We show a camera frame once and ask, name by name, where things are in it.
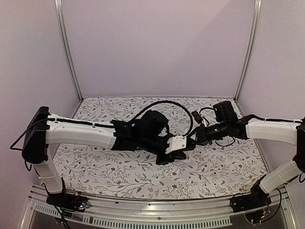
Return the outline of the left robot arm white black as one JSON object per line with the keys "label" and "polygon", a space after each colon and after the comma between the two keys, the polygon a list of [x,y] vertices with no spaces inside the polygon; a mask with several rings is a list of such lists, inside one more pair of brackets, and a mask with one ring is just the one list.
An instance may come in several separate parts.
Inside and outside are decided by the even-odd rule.
{"label": "left robot arm white black", "polygon": [[[42,106],[10,150],[19,150],[25,163],[30,163],[43,181],[48,196],[60,207],[67,207],[72,195],[66,192],[65,182],[56,171],[49,145],[97,146],[111,151],[143,150],[155,155],[155,163],[161,166],[185,160],[185,153],[195,148],[194,140],[188,136],[192,129],[184,135],[172,134],[168,119],[151,109],[163,103],[173,104],[191,116],[183,105],[168,100],[148,105],[129,121],[111,120],[109,123],[62,117],[51,114],[47,106]],[[23,147],[18,149],[16,144],[21,139],[24,140]]]}

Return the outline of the white remote control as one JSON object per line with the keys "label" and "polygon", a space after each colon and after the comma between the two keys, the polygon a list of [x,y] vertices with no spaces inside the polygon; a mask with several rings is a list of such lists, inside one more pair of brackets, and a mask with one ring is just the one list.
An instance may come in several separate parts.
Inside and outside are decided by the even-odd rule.
{"label": "white remote control", "polygon": [[186,148],[183,150],[183,152],[185,153],[185,159],[182,160],[181,162],[186,164],[190,163],[194,149],[195,149],[194,144],[188,144]]}

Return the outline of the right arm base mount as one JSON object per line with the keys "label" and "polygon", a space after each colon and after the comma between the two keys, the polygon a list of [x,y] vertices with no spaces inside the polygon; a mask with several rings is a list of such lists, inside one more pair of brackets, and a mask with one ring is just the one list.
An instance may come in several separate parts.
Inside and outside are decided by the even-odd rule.
{"label": "right arm base mount", "polygon": [[262,199],[255,199],[251,194],[234,195],[230,199],[230,207],[233,212],[248,211],[255,208],[261,208],[271,204],[271,198],[266,196]]}

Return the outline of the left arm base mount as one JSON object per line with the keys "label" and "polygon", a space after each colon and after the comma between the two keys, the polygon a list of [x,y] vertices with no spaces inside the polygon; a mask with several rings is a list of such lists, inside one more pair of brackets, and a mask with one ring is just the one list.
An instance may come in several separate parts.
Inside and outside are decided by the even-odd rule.
{"label": "left arm base mount", "polygon": [[48,194],[46,203],[64,210],[80,212],[84,212],[85,209],[91,206],[89,200],[82,196],[80,192],[75,194],[65,192]]}

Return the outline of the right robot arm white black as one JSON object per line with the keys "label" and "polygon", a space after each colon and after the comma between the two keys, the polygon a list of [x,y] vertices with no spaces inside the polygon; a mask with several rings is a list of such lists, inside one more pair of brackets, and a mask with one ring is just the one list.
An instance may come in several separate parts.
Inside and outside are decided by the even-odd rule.
{"label": "right robot arm white black", "polygon": [[230,101],[223,101],[212,107],[217,123],[203,124],[191,131],[187,138],[194,136],[193,144],[206,145],[224,137],[236,139],[265,139],[296,146],[292,160],[260,178],[246,198],[250,208],[258,207],[265,197],[286,183],[291,182],[305,171],[305,121],[261,118],[254,114],[238,118]]}

